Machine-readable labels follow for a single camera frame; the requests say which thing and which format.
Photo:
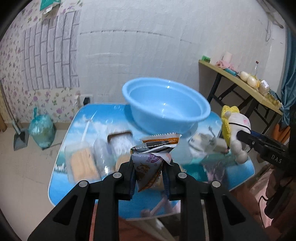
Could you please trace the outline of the blue garbage bag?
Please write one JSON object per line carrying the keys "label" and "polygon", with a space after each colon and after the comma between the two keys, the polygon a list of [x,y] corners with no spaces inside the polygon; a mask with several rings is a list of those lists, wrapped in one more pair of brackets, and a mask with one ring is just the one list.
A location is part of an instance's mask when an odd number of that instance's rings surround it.
{"label": "blue garbage bag", "polygon": [[56,127],[48,114],[38,114],[37,107],[33,113],[34,117],[28,128],[29,134],[42,150],[47,149],[55,139]]}

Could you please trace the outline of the blue plastic basin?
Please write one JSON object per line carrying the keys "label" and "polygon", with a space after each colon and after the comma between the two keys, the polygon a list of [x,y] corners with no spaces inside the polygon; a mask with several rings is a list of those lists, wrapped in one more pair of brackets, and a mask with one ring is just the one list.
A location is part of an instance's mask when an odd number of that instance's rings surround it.
{"label": "blue plastic basin", "polygon": [[126,82],[122,94],[134,122],[150,134],[191,132],[211,113],[209,102],[178,82],[141,77]]}

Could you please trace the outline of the clear glass bottle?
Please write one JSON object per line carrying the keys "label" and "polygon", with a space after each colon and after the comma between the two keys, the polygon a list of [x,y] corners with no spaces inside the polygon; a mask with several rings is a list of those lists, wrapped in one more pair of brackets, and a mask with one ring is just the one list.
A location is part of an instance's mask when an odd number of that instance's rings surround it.
{"label": "clear glass bottle", "polygon": [[255,61],[255,66],[254,68],[252,69],[252,72],[251,72],[251,75],[256,77],[257,73],[258,73],[258,64],[259,62],[258,61]]}

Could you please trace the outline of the wooden side table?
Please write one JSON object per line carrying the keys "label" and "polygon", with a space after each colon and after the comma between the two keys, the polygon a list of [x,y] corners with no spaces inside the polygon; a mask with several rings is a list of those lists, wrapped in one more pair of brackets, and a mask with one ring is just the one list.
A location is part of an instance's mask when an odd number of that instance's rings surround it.
{"label": "wooden side table", "polygon": [[[242,110],[248,106],[245,115],[250,117],[252,113],[256,113],[257,116],[265,123],[266,127],[261,132],[262,134],[267,133],[268,129],[271,127],[273,121],[278,115],[282,115],[282,111],[278,107],[274,106],[272,102],[270,102],[265,96],[261,95],[257,90],[247,85],[238,77],[235,77],[227,71],[222,70],[221,68],[218,68],[217,66],[212,65],[211,63],[208,63],[204,60],[199,60],[199,64],[206,66],[216,72],[216,78],[207,96],[208,102],[214,100],[220,106],[224,106],[225,103],[223,102],[223,99],[231,92],[235,93],[236,96],[242,99],[242,102],[239,104],[238,108]],[[216,96],[216,91],[223,77],[231,81],[232,85],[219,96]]]}

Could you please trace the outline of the clear toothpick box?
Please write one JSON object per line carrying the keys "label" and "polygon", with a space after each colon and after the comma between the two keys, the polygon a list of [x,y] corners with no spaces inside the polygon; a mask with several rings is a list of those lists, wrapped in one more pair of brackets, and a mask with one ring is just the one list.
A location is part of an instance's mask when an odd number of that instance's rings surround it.
{"label": "clear toothpick box", "polygon": [[87,142],[66,145],[65,160],[70,183],[78,183],[82,180],[91,182],[100,179],[92,148]]}

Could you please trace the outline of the purple snack packet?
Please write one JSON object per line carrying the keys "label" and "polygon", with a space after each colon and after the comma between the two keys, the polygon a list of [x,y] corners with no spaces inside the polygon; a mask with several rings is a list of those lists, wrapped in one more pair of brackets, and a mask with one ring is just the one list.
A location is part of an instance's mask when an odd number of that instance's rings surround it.
{"label": "purple snack packet", "polygon": [[158,180],[163,163],[171,164],[170,153],[138,153],[131,155],[138,192],[151,188]]}

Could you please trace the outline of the grey dustpan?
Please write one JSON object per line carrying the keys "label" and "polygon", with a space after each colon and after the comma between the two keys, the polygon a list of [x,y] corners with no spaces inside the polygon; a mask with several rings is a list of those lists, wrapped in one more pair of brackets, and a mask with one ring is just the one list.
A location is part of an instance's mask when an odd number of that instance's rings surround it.
{"label": "grey dustpan", "polygon": [[14,151],[26,148],[29,140],[29,131],[27,128],[20,128],[16,121],[12,121],[13,128],[15,130],[13,149]]}

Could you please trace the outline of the pink cloth on shelf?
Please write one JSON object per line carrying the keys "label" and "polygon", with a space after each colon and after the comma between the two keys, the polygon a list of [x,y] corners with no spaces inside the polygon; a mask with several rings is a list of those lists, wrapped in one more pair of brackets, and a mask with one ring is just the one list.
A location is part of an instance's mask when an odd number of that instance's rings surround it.
{"label": "pink cloth on shelf", "polygon": [[231,63],[228,63],[227,61],[224,61],[224,60],[217,61],[216,66],[223,69],[223,70],[224,69],[230,69],[230,70],[235,71],[234,66]]}

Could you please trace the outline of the white yellow plush toy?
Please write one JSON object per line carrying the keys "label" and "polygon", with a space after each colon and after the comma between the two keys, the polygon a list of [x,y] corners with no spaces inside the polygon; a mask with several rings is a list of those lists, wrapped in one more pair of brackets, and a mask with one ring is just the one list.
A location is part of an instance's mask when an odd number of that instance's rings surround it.
{"label": "white yellow plush toy", "polygon": [[248,154],[245,151],[246,144],[243,144],[237,138],[239,131],[251,133],[251,124],[249,119],[240,113],[237,106],[224,105],[221,111],[222,136],[235,157],[238,164],[243,164],[248,160]]}

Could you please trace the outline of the green box on shelf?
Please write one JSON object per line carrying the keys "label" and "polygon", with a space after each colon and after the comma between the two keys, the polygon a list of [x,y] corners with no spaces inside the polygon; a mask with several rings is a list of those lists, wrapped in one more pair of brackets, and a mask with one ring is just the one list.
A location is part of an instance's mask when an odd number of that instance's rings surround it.
{"label": "green box on shelf", "polygon": [[207,57],[207,56],[205,56],[205,55],[203,55],[203,56],[202,56],[202,61],[205,61],[205,62],[207,62],[207,63],[210,63],[211,58],[210,58],[210,57]]}

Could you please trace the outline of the teal foil packet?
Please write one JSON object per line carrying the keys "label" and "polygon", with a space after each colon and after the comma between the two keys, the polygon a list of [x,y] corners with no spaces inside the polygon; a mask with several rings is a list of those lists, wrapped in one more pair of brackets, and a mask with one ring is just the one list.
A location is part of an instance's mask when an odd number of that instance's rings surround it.
{"label": "teal foil packet", "polygon": [[187,173],[206,173],[205,168],[203,167],[202,164],[200,163],[189,163],[189,164],[184,164],[182,165],[183,169],[187,172]]}

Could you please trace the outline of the clear glass jar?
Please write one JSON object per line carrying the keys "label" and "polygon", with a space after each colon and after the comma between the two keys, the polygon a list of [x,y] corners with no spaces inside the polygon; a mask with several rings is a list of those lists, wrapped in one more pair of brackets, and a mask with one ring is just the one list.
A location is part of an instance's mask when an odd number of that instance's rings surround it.
{"label": "clear glass jar", "polygon": [[115,172],[115,161],[108,143],[97,138],[93,144],[94,158],[100,176],[106,177]]}

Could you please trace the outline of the white tissue roll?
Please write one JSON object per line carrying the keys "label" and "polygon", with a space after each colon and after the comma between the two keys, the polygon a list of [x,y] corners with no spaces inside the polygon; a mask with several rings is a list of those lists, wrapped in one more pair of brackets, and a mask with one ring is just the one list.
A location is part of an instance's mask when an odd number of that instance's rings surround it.
{"label": "white tissue roll", "polygon": [[226,51],[226,52],[224,53],[224,55],[223,55],[222,60],[225,61],[225,62],[227,62],[227,63],[231,63],[232,56],[233,56],[233,55],[232,55],[231,53],[229,53],[228,51]]}

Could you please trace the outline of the beige plush toy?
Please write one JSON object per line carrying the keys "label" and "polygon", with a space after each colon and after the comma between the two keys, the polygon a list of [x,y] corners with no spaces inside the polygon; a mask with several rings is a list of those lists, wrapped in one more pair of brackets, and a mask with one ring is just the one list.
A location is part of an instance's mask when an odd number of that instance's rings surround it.
{"label": "beige plush toy", "polygon": [[127,163],[129,161],[130,161],[130,154],[120,155],[119,158],[116,161],[116,164],[115,164],[116,172],[119,171],[119,168],[120,168],[121,164]]}

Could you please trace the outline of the orange snack packet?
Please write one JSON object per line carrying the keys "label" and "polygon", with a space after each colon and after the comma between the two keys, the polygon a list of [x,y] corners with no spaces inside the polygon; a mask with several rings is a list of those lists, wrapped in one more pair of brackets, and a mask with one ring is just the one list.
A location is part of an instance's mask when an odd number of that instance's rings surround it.
{"label": "orange snack packet", "polygon": [[178,144],[180,137],[179,133],[165,133],[147,136],[141,138],[141,144],[130,149],[131,154],[139,153],[169,153]]}

